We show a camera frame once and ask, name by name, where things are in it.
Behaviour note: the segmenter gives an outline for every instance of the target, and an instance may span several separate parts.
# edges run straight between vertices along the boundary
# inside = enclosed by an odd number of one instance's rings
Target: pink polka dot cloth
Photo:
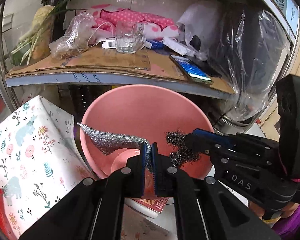
[[[100,29],[108,32],[115,31],[118,21],[132,21],[145,24],[143,34],[147,40],[162,40],[163,37],[178,38],[179,36],[178,27],[173,20],[160,15],[132,11],[111,4],[94,5],[85,11],[90,12],[95,18],[96,25],[93,28],[104,23]]]

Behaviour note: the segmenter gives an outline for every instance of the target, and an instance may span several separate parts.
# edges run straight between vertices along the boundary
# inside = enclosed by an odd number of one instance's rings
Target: red book
[[[162,198],[162,199],[126,198],[125,199],[125,203],[128,206],[151,218],[156,218],[162,212],[167,201],[168,198]]]

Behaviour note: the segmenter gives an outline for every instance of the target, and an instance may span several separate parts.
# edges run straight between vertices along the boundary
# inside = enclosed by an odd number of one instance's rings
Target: pink plastic bowl
[[[104,93],[89,106],[82,123],[97,130],[157,142],[159,153],[167,156],[172,152],[166,142],[167,132],[181,130],[186,134],[196,128],[213,132],[208,118],[193,102],[176,92],[151,85],[122,86]],[[88,163],[101,179],[110,175],[115,158],[126,150],[105,156],[82,130],[80,140]],[[181,168],[191,177],[201,179],[211,167],[209,157],[202,155],[199,161]]]

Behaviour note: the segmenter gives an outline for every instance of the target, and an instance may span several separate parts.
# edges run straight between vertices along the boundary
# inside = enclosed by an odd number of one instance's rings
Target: glass mug
[[[146,44],[143,29],[143,23],[118,21],[115,31],[117,51],[132,54],[142,49]]]

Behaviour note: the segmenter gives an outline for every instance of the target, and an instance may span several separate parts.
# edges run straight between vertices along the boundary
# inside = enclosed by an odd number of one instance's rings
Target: white cable
[[[97,32],[97,30],[98,30],[103,24],[106,24],[106,23],[109,23],[109,24],[110,24],[110,26],[111,26],[111,35],[113,36],[113,27],[112,27],[112,23],[111,23],[111,22],[104,22],[104,23],[100,24],[100,25],[95,29],[94,33],[93,33],[93,34],[90,36],[90,38],[88,39],[88,44],[89,44],[89,41],[90,41],[90,39],[92,38],[92,36]],[[89,48],[92,48],[92,47],[95,46],[95,45],[97,45],[97,42],[96,42],[96,44],[93,44],[92,46],[89,46],[89,45],[88,45],[88,47],[89,47]]]

